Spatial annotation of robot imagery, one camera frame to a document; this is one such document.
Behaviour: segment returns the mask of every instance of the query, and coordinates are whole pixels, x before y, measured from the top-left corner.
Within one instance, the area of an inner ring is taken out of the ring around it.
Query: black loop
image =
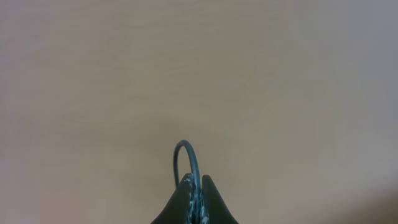
[[[199,166],[197,161],[197,156],[195,155],[195,151],[191,144],[187,140],[181,140],[174,149],[174,156],[173,156],[173,168],[174,168],[174,179],[175,179],[175,186],[177,187],[180,178],[178,177],[178,152],[180,151],[181,147],[184,147],[187,150],[189,163],[191,165],[191,173],[193,175],[193,183],[195,184],[195,193],[197,194],[198,198],[200,196],[200,174],[199,174]]]

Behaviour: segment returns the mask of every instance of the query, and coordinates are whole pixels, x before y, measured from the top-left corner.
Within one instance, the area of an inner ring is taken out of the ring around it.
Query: dark object
[[[177,159],[182,146],[188,152],[191,173],[179,182]],[[238,224],[209,175],[203,176],[201,189],[197,157],[188,141],[182,140],[175,147],[173,168],[176,189],[152,224]]]

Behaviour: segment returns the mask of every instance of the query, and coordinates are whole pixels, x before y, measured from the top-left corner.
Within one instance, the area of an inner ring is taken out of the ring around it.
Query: beige surface
[[[397,7],[1,0],[0,223],[149,223],[183,138],[240,223],[391,198]]]

